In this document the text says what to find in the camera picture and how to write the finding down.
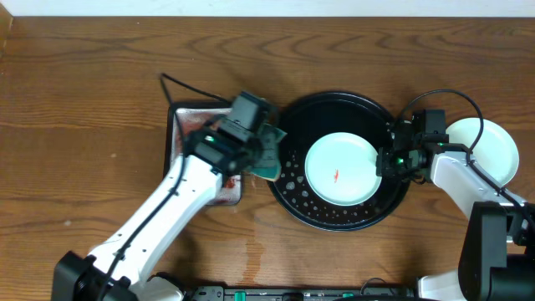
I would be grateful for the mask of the light blue plate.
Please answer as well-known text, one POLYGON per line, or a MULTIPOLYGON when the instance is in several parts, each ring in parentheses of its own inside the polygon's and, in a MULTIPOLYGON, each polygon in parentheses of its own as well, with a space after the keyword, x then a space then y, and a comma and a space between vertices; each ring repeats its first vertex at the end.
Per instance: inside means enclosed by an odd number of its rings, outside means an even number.
POLYGON ((305 177, 314 193, 342 207, 359 205, 378 190, 377 150, 364 138, 347 132, 323 136, 309 148, 305 177))
MULTIPOLYGON (((449 125, 446 133, 451 143, 471 146, 479 130, 478 118, 465 118, 449 125)), ((515 141, 500 125, 490 120, 484 120, 483 132, 473 154, 500 186, 505 186, 517 173, 519 152, 515 141)))

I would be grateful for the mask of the green yellow sponge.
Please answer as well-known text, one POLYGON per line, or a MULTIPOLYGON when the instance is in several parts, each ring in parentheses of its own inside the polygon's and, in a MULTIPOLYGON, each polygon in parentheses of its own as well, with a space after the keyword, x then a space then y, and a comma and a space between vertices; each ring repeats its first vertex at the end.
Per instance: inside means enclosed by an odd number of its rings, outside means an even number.
POLYGON ((250 173, 271 182, 280 177, 282 165, 279 159, 279 144, 286 134, 283 130, 268 124, 260 128, 262 152, 249 170, 250 173))

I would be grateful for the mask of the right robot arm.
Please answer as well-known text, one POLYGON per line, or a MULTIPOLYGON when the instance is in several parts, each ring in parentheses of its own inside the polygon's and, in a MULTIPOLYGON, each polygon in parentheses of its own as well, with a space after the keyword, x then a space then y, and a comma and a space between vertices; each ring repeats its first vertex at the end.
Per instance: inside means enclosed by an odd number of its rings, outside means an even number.
POLYGON ((418 176, 442 189, 468 219, 456 271, 425 276, 421 298, 532 300, 534 206, 501 187, 461 144, 420 143, 404 150, 379 148, 379 176, 410 181, 418 176))

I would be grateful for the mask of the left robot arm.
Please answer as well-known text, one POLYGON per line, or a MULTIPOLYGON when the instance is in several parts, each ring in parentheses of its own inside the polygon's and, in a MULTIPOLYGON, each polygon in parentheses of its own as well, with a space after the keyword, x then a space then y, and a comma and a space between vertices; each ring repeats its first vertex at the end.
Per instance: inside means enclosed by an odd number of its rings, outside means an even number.
POLYGON ((187 223, 214 200, 227 179, 244 171, 280 173, 284 132, 233 122, 193 130, 165 178, 134 215, 87 257, 66 253, 53 271, 53 300, 182 300, 168 280, 150 275, 187 223))

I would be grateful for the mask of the light blue top plate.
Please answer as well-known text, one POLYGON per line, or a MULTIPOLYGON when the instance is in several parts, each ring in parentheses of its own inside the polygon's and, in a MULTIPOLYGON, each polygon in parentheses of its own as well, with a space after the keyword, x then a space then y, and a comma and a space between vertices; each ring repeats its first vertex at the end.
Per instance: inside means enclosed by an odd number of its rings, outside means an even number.
POLYGON ((359 205, 378 190, 377 150, 364 138, 347 132, 323 136, 309 148, 305 177, 314 193, 342 207, 359 205))

